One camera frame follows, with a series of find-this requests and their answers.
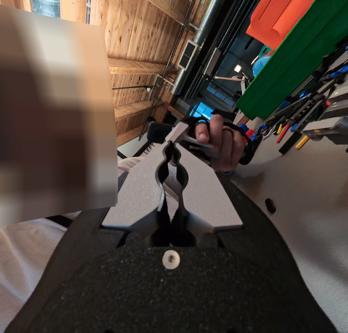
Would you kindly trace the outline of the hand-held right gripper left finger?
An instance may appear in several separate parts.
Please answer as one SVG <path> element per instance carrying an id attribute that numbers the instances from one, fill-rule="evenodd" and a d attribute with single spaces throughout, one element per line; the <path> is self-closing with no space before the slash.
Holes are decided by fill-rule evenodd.
<path id="1" fill-rule="evenodd" d="M 103 228 L 130 232 L 170 229 L 163 183 L 169 176 L 172 148 L 171 142 L 161 144 L 127 172 L 118 202 L 106 214 Z"/>

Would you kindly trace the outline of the orange plastic bin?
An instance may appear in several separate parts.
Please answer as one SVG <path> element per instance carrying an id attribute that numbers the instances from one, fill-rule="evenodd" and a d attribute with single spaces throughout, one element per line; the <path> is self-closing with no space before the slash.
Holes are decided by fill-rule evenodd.
<path id="1" fill-rule="evenodd" d="M 246 33 L 276 50 L 315 0 L 260 0 Z"/>

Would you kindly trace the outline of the hanging ceiling light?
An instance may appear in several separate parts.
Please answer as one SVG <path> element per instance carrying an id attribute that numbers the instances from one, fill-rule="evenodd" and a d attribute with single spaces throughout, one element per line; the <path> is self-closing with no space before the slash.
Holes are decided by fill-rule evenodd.
<path id="1" fill-rule="evenodd" d="M 211 76 L 219 58 L 220 58 L 221 52 L 218 48 L 215 48 L 208 63 L 206 66 L 206 69 L 203 72 L 204 76 Z"/>

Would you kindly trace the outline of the pile of lego pieces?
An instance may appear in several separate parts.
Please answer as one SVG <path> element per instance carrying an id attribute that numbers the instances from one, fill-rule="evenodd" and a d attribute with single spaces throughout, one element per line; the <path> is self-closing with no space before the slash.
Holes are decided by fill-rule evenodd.
<path id="1" fill-rule="evenodd" d="M 331 105 L 343 101 L 337 111 L 330 111 L 329 117 L 347 115 L 347 39 L 336 44 L 333 53 L 324 56 L 321 65 L 304 82 L 302 94 L 289 96 L 285 106 L 278 107 L 274 116 L 265 125 L 260 126 L 254 135 L 246 135 L 240 130 L 246 142 L 241 164 L 248 164 L 254 157 L 262 140 L 270 135 L 279 134 L 277 143 L 291 132 L 289 139 L 281 146 L 279 152 L 285 155 L 294 145 L 300 149 L 309 139 L 302 135 L 302 130 L 311 122 L 319 121 Z"/>

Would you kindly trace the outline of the white ceiling vent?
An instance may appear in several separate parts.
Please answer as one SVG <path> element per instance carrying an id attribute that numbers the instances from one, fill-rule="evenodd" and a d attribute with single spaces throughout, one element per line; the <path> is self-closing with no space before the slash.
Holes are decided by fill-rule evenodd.
<path id="1" fill-rule="evenodd" d="M 198 44 L 192 40 L 187 40 L 184 51 L 182 52 L 177 66 L 182 70 L 187 70 L 193 56 L 198 48 Z"/>

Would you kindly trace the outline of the green plastic bin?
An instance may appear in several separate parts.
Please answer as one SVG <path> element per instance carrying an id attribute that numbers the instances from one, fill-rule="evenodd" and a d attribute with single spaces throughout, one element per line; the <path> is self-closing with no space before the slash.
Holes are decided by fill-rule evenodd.
<path id="1" fill-rule="evenodd" d="M 348 0 L 315 0 L 237 102 L 249 119 L 266 119 L 348 34 Z"/>

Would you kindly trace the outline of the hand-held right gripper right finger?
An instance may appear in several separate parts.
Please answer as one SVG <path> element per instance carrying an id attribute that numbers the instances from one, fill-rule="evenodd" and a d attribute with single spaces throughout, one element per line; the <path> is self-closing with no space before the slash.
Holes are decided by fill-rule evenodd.
<path id="1" fill-rule="evenodd" d="M 179 164 L 188 174 L 182 192 L 190 232 L 220 232 L 241 228 L 243 223 L 215 171 L 182 146 Z"/>

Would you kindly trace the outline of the person's left hand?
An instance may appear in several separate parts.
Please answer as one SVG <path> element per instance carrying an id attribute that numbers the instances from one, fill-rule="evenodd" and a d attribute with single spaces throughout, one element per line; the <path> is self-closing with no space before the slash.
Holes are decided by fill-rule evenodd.
<path id="1" fill-rule="evenodd" d="M 197 141 L 213 145 L 211 151 L 219 153 L 219 157 L 211 158 L 211 168 L 220 173 L 235 170 L 245 149 L 242 135 L 223 123 L 223 117 L 216 114 L 210 118 L 209 128 L 205 122 L 195 127 Z"/>

